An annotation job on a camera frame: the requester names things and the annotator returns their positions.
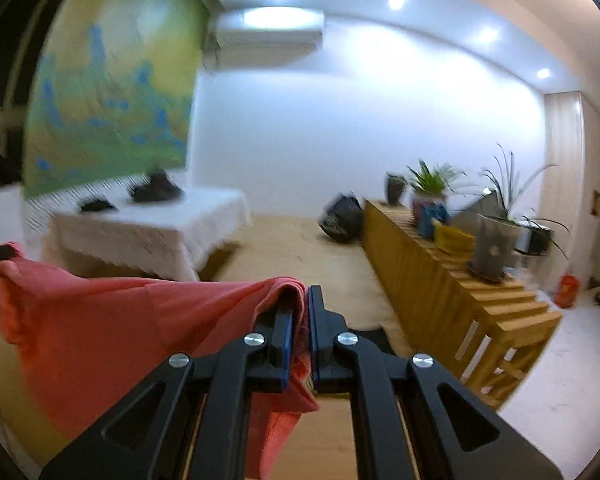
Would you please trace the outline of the black plastic bag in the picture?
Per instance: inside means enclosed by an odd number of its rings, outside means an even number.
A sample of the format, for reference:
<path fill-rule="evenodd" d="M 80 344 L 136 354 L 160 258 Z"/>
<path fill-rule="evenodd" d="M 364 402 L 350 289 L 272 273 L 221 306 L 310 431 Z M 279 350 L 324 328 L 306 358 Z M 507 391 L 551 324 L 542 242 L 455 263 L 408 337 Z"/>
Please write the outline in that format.
<path fill-rule="evenodd" d="M 337 243 L 349 244 L 362 236 L 364 210 L 353 194 L 340 193 L 324 209 L 318 226 Z"/>

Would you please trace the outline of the dark ceramic pot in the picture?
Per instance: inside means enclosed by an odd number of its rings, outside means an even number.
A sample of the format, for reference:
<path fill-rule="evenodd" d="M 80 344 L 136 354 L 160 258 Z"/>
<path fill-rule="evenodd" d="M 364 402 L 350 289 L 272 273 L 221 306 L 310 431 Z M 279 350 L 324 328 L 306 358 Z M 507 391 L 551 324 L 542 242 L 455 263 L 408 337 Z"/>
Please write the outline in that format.
<path fill-rule="evenodd" d="M 402 174 L 386 175 L 386 200 L 391 207 L 400 205 L 401 197 L 406 189 L 406 180 Z"/>

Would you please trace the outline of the potted green plant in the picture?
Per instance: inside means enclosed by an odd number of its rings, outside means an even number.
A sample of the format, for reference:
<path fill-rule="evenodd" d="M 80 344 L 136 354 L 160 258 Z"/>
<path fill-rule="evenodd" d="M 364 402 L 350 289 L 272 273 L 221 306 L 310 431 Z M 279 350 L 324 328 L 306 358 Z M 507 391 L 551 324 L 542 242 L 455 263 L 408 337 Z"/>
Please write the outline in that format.
<path fill-rule="evenodd" d="M 454 183 L 466 172 L 450 164 L 429 167 L 423 159 L 419 159 L 418 168 L 407 167 L 406 183 L 410 186 L 413 196 L 411 210 L 413 224 L 418 226 L 422 216 L 422 207 L 444 204 L 446 196 L 454 193 Z"/>

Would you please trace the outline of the blue bag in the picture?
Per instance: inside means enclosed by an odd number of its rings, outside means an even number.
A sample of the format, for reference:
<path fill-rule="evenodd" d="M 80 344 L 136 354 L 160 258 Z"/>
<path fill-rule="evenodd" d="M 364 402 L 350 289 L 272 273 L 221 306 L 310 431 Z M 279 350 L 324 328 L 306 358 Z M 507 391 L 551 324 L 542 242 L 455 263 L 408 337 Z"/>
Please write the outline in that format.
<path fill-rule="evenodd" d="M 419 217 L 417 231 L 425 240 L 432 240 L 436 232 L 436 222 L 447 224 L 449 222 L 449 211 L 442 203 L 428 203 L 419 206 Z"/>

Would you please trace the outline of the small black ornament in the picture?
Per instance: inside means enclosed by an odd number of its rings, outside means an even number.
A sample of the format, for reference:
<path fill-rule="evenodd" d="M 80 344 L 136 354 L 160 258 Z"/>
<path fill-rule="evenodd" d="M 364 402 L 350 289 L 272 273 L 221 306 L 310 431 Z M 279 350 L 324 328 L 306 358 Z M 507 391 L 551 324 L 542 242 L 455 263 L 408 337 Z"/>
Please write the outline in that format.
<path fill-rule="evenodd" d="M 93 198 L 92 200 L 84 200 L 79 204 L 79 212 L 81 214 L 89 214 L 90 212 L 102 212 L 107 210 L 117 210 L 114 204 L 104 198 Z"/>

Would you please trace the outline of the black teapot ornament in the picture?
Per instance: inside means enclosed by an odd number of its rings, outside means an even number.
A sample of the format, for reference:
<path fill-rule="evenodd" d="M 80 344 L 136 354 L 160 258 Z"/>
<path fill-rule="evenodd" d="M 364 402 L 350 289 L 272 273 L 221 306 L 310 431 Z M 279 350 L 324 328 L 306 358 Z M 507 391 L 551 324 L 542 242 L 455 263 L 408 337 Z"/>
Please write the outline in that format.
<path fill-rule="evenodd" d="M 134 203 L 151 204 L 179 200 L 183 190 L 169 180 L 168 174 L 160 167 L 151 169 L 144 183 L 132 185 L 129 196 Z"/>

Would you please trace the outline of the wooden slatted railing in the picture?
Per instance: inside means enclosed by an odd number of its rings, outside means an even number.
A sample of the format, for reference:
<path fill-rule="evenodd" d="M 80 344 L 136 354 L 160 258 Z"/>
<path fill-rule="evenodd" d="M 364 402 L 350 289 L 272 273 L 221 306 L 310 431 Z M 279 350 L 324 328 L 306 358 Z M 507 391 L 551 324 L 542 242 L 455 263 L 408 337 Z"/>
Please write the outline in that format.
<path fill-rule="evenodd" d="M 536 290 L 491 285 L 421 238 L 405 207 L 364 203 L 362 245 L 408 346 L 433 356 L 497 410 L 530 375 L 562 320 Z"/>

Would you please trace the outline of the yellow bag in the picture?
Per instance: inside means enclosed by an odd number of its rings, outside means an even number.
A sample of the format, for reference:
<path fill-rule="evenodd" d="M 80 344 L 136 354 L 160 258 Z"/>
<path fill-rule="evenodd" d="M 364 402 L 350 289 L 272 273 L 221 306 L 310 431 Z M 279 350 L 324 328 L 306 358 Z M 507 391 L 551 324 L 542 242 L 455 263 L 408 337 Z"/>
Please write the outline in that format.
<path fill-rule="evenodd" d="M 445 255 L 469 260 L 474 254 L 476 238 L 439 221 L 434 222 L 434 246 Z"/>

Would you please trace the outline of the pink shirt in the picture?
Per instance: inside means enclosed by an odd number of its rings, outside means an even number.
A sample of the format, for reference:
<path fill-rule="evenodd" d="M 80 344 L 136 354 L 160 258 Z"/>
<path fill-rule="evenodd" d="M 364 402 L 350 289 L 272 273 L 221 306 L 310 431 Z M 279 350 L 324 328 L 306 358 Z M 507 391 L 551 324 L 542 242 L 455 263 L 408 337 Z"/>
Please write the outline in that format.
<path fill-rule="evenodd" d="M 266 479 L 300 417 L 318 409 L 306 388 L 306 286 L 294 278 L 79 278 L 16 255 L 0 261 L 0 332 L 17 349 L 35 403 L 73 440 L 171 354 L 220 351 L 283 296 L 298 320 L 290 384 L 254 396 L 248 438 L 246 475 Z"/>

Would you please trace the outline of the white air conditioner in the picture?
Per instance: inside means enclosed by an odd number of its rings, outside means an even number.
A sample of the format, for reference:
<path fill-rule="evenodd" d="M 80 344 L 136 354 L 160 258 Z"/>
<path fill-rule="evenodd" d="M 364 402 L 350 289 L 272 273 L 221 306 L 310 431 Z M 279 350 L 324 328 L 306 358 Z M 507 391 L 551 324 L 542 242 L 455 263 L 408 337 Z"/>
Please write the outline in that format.
<path fill-rule="evenodd" d="M 295 6 L 226 10 L 209 22 L 204 67 L 279 65 L 304 58 L 323 45 L 323 11 Z"/>

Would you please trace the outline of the tall potted plant grey pot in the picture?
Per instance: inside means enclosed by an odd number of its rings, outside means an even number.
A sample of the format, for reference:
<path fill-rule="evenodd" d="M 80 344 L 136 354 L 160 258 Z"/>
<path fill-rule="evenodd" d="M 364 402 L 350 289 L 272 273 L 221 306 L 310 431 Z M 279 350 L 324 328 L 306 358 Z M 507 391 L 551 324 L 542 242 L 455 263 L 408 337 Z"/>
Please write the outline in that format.
<path fill-rule="evenodd" d="M 516 169 L 513 151 L 506 152 L 498 144 L 500 154 L 493 158 L 498 167 L 494 172 L 482 167 L 479 176 L 489 181 L 490 193 L 495 196 L 495 209 L 492 214 L 479 214 L 478 232 L 475 238 L 471 269 L 489 282 L 499 283 L 503 279 L 504 269 L 515 250 L 522 228 L 543 229 L 545 223 L 559 226 L 566 233 L 570 229 L 560 221 L 528 214 L 516 214 L 515 207 L 522 196 L 529 191 L 536 179 L 545 171 L 556 168 L 556 164 L 544 164 L 535 169 L 526 179 Z"/>

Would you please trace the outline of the white tablecloth table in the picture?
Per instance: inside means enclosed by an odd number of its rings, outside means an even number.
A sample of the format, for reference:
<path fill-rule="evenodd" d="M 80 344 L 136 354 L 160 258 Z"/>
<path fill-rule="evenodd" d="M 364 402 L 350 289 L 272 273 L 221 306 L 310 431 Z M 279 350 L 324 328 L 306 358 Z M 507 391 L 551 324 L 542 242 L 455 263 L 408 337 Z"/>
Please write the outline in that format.
<path fill-rule="evenodd" d="M 251 221 L 246 196 L 236 188 L 188 188 L 179 172 L 179 200 L 136 204 L 128 187 L 139 180 L 99 181 L 42 196 L 47 224 L 40 259 L 76 272 L 79 258 L 92 258 L 165 280 L 196 282 L 212 252 Z M 81 214 L 79 204 L 93 198 L 109 200 L 117 210 Z"/>

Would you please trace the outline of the green landscape wall painting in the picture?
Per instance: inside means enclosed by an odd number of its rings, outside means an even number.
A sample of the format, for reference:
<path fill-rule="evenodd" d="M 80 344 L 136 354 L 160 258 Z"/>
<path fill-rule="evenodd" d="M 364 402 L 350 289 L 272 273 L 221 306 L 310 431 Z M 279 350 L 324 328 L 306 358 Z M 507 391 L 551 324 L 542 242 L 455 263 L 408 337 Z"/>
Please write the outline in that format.
<path fill-rule="evenodd" d="M 200 0 L 62 0 L 30 92 L 24 195 L 184 168 L 208 17 Z"/>

